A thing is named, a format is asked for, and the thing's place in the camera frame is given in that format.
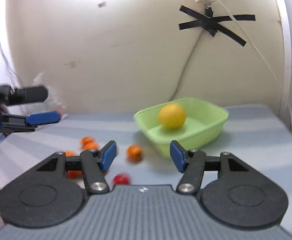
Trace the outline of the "green plastic basket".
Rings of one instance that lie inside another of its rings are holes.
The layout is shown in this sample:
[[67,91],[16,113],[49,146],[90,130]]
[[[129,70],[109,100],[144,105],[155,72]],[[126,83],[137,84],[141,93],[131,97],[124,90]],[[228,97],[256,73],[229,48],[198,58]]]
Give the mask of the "green plastic basket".
[[165,129],[158,122],[158,114],[167,103],[145,108],[134,114],[138,128],[164,158],[170,158],[169,148],[173,140],[187,149],[200,148],[214,141],[229,117],[226,109],[203,100],[182,98],[173,103],[179,104],[186,111],[186,121],[178,129]]

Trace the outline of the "clear plastic bag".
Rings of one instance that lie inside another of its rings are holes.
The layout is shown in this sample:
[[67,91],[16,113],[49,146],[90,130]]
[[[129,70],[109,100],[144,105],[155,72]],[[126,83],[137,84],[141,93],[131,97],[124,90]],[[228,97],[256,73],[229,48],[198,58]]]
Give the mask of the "clear plastic bag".
[[46,86],[48,90],[48,97],[44,102],[31,103],[20,107],[21,113],[24,115],[31,115],[36,113],[57,111],[61,115],[61,119],[67,118],[64,106],[56,89],[50,85]]

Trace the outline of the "black tape cross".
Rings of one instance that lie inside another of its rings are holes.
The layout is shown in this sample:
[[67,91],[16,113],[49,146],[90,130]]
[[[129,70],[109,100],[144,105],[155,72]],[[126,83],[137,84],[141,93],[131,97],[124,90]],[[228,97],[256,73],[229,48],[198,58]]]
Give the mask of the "black tape cross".
[[200,27],[206,30],[212,37],[214,37],[217,32],[221,32],[224,35],[230,37],[232,40],[237,42],[239,45],[244,47],[246,45],[246,41],[232,32],[230,29],[221,25],[221,22],[233,21],[230,16],[216,16],[213,17],[213,11],[211,8],[205,9],[205,14],[200,14],[193,9],[185,7],[181,5],[180,11],[188,16],[193,17],[194,21],[184,22],[179,24],[180,30],[192,29]]

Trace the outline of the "orange tomato back left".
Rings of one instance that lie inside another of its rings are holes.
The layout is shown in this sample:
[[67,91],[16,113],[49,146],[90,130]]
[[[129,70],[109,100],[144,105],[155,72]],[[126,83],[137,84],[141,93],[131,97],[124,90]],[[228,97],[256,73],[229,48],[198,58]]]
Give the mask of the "orange tomato back left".
[[80,142],[82,146],[85,146],[87,144],[93,143],[94,139],[92,137],[83,137]]

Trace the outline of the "orange cherry tomato with stem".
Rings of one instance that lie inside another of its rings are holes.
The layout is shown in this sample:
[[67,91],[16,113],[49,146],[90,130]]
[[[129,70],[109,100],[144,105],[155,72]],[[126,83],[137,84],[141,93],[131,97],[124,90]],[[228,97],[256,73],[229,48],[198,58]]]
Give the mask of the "orange cherry tomato with stem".
[[133,144],[126,149],[126,156],[130,162],[140,162],[143,159],[143,150],[140,146]]

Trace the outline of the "large orange kumquat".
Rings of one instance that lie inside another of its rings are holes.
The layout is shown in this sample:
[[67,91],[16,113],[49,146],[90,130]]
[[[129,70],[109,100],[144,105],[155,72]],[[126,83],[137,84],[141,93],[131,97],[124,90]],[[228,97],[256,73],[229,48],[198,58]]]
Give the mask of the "large orange kumquat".
[[82,149],[83,149],[84,151],[86,151],[86,150],[99,150],[99,145],[98,145],[98,143],[96,143],[96,142],[89,142],[89,143],[85,144],[85,145],[82,147]]

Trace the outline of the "yellow lemon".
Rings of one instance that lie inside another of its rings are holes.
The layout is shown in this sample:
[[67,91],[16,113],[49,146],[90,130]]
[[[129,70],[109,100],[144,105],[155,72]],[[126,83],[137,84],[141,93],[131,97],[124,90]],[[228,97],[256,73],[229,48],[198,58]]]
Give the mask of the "yellow lemon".
[[158,113],[158,122],[165,129],[179,129],[186,121],[186,111],[178,103],[169,103]]

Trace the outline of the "orange tomato right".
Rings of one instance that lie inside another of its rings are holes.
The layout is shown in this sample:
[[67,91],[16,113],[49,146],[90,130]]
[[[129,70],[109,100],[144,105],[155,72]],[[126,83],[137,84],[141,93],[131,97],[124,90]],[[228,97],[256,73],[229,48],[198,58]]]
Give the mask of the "orange tomato right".
[[68,171],[68,179],[76,179],[81,177],[82,177],[81,171]]

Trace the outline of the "red cherry tomato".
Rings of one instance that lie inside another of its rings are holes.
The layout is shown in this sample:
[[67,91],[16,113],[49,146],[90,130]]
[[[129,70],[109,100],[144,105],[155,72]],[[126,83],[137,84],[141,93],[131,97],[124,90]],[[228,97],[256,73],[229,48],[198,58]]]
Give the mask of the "red cherry tomato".
[[112,179],[113,185],[130,185],[131,177],[127,173],[119,173]]

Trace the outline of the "striped blue white bedsheet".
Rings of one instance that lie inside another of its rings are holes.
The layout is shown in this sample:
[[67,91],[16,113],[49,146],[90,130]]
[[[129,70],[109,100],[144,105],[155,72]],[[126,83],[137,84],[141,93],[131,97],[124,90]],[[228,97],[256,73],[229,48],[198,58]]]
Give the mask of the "striped blue white bedsheet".
[[[230,152],[276,182],[287,193],[288,210],[282,227],[292,234],[292,134],[265,106],[229,107],[229,117],[218,138],[204,146],[207,155]],[[114,140],[118,154],[106,181],[127,173],[133,184],[170,184],[181,178],[173,162],[161,157],[138,129],[132,114],[71,114],[60,123],[33,133],[10,135],[0,143],[0,185],[4,186],[57,151],[80,152],[80,140],[92,137],[99,146]],[[130,162],[126,149],[143,150],[140,162]]]

